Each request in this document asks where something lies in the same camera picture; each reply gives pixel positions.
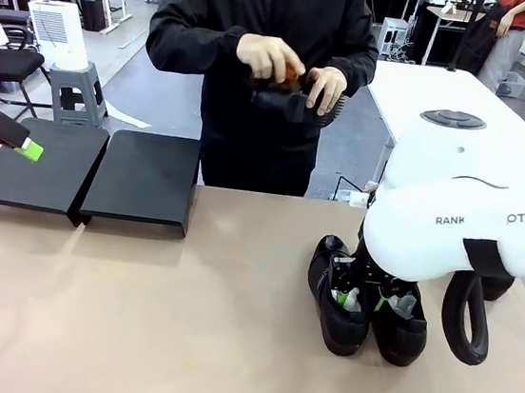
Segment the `person's left hand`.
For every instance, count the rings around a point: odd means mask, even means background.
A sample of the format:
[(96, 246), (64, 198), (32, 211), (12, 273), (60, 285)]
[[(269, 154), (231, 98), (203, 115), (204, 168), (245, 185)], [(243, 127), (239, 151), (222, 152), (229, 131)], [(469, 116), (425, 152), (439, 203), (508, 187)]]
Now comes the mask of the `person's left hand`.
[(313, 108), (319, 116), (330, 112), (347, 88), (343, 72), (333, 67), (312, 68), (307, 79), (312, 87), (306, 107)]

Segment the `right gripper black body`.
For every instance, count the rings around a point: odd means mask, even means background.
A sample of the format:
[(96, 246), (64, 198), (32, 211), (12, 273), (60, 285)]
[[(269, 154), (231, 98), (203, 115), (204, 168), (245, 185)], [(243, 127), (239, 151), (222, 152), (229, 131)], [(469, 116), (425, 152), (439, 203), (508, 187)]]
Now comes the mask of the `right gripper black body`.
[(360, 234), (358, 239), (358, 245), (354, 253), (354, 258), (356, 259), (356, 281), (359, 285), (382, 285), (385, 278), (384, 271), (371, 258), (364, 236)]

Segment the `person's right hand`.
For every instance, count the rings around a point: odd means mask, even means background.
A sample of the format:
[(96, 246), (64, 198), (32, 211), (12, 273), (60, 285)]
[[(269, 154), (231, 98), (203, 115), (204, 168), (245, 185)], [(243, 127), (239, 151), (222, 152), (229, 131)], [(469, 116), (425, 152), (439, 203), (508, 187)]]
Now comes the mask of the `person's right hand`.
[(288, 77), (300, 77), (306, 71), (298, 54), (280, 37), (244, 34), (237, 44), (236, 55), (250, 68), (255, 79), (280, 84)]

